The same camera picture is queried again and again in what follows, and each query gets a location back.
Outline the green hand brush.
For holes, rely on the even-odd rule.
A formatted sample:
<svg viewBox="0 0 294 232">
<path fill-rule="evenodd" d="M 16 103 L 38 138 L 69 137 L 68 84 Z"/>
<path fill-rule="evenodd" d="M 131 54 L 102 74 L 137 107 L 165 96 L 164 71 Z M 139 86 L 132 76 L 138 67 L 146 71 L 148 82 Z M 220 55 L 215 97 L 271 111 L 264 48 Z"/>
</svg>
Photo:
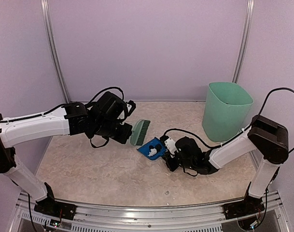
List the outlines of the green hand brush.
<svg viewBox="0 0 294 232">
<path fill-rule="evenodd" d="M 132 135 L 130 136 L 130 144 L 132 146 L 143 145 L 150 123 L 151 121 L 146 119 L 140 119 L 136 122 L 132 129 Z"/>
</svg>

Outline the blue plastic dustpan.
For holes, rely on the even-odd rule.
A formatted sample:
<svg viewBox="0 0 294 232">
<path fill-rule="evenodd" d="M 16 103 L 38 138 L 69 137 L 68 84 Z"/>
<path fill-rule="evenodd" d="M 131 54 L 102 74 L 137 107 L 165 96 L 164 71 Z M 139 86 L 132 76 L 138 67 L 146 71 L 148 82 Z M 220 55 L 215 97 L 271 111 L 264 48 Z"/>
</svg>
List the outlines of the blue plastic dustpan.
<svg viewBox="0 0 294 232">
<path fill-rule="evenodd" d="M 164 155 L 166 148 L 157 137 L 154 137 L 152 140 L 139 147 L 137 151 L 148 160 L 155 161 Z"/>
</svg>

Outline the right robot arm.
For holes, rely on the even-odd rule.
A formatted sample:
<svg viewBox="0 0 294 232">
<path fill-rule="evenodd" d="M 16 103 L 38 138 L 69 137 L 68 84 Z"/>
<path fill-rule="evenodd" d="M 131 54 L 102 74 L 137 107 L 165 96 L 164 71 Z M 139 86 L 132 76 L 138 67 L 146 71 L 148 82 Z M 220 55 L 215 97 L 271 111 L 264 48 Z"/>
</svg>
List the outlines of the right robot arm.
<svg viewBox="0 0 294 232">
<path fill-rule="evenodd" d="M 257 208 L 257 199 L 262 198 L 276 172 L 289 157 L 288 130 L 261 115 L 254 116 L 250 125 L 231 141 L 210 147 L 206 152 L 198 147 L 193 138 L 186 136 L 173 141 L 163 134 L 160 141 L 168 150 L 166 165 L 172 172 L 182 167 L 201 175 L 213 174 L 231 161 L 257 150 L 262 159 L 248 186 L 247 198 L 239 204 L 239 210 L 245 215 Z"/>
</svg>

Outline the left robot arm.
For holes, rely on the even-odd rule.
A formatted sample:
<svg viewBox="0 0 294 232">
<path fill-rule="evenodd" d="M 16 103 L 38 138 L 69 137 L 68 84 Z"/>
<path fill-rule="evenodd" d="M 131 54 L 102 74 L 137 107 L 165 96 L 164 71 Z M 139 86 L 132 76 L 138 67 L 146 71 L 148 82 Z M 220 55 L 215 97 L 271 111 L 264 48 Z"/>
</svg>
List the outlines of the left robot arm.
<svg viewBox="0 0 294 232">
<path fill-rule="evenodd" d="M 7 176 L 39 203 L 48 214 L 60 210 L 47 183 L 40 181 L 19 159 L 15 146 L 24 142 L 53 136 L 95 135 L 105 142 L 125 144 L 132 134 L 132 125 L 125 120 L 136 104 L 125 102 L 110 91 L 94 102 L 64 103 L 37 114 L 3 118 L 0 114 L 0 174 Z"/>
</svg>

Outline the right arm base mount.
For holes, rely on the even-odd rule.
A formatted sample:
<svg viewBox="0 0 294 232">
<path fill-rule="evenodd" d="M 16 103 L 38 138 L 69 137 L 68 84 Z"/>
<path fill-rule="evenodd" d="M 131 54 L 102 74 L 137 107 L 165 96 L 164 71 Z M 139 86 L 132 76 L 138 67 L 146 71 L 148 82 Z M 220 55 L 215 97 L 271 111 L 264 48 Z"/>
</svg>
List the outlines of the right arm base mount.
<svg viewBox="0 0 294 232">
<path fill-rule="evenodd" d="M 247 200 L 244 198 L 242 201 L 224 204 L 223 210 L 225 219 L 228 220 L 264 211 L 265 206 L 262 199 L 250 197 Z"/>
</svg>

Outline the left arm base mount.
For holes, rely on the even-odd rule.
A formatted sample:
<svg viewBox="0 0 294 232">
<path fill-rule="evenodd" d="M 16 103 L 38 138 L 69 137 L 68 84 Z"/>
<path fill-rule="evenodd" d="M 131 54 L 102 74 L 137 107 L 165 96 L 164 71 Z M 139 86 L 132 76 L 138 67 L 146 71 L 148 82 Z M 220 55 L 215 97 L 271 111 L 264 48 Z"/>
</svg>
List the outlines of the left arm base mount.
<svg viewBox="0 0 294 232">
<path fill-rule="evenodd" d="M 46 198 L 42 201 L 36 202 L 34 211 L 49 215 L 59 219 L 73 220 L 76 213 L 77 206 L 71 203 L 64 203 L 56 201 L 51 198 Z"/>
</svg>

